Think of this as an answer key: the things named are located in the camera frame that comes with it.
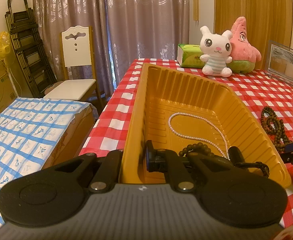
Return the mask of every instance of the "chair backrest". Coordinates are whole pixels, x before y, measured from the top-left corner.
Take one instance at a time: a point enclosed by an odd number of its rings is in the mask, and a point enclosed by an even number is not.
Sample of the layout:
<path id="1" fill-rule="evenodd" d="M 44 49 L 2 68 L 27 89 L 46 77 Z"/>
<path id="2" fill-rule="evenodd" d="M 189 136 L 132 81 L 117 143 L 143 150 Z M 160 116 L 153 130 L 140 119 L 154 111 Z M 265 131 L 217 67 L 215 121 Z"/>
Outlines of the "chair backrest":
<path id="1" fill-rule="evenodd" d="M 60 41 L 65 79 L 68 79 L 68 76 L 66 76 L 67 67 L 84 65 L 92 66 L 93 78 L 96 79 L 92 28 L 79 25 L 70 27 L 61 33 Z"/>

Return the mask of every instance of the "bunny eye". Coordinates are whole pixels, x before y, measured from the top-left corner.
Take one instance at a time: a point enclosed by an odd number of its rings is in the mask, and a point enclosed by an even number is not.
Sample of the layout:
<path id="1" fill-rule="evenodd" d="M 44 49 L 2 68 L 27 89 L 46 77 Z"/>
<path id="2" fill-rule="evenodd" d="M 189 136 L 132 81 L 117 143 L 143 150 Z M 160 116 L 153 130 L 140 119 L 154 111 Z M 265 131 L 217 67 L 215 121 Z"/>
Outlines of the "bunny eye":
<path id="1" fill-rule="evenodd" d="M 210 47 L 212 45 L 212 40 L 206 39 L 204 43 L 205 43 L 205 46 Z"/>

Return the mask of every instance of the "bunny foot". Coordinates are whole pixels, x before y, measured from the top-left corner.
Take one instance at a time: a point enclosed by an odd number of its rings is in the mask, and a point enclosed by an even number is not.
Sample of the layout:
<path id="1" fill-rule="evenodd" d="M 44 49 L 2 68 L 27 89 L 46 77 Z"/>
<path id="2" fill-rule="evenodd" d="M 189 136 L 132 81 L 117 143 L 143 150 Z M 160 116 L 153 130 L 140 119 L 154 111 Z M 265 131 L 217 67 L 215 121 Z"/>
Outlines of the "bunny foot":
<path id="1" fill-rule="evenodd" d="M 212 70 L 212 68 L 211 68 L 210 66 L 205 65 L 205 66 L 202 68 L 202 73 L 203 73 L 204 75 L 207 75 L 207 76 L 212 76 L 212 74 L 213 74 L 213 70 Z"/>
<path id="2" fill-rule="evenodd" d="M 222 77 L 229 77 L 232 75 L 232 70 L 228 67 L 225 67 L 222 71 L 221 71 L 221 76 Z"/>

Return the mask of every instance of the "chair seat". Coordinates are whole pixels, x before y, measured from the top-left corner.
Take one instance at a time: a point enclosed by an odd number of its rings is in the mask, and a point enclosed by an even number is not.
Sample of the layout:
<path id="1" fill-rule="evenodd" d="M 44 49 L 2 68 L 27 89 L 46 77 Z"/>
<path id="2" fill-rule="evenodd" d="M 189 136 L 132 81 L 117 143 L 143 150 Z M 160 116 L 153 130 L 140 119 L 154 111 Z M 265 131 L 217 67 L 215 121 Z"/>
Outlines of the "chair seat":
<path id="1" fill-rule="evenodd" d="M 95 79 L 66 80 L 45 95 L 44 98 L 79 101 L 95 82 Z"/>

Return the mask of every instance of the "framed picture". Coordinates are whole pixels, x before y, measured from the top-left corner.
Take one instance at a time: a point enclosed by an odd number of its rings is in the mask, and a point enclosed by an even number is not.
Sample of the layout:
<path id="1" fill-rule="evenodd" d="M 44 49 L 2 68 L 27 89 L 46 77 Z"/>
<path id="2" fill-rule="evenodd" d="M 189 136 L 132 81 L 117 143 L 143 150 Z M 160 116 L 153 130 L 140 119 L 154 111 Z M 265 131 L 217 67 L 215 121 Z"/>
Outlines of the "framed picture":
<path id="1" fill-rule="evenodd" d="M 266 73 L 293 86 L 293 49 L 269 41 Z"/>

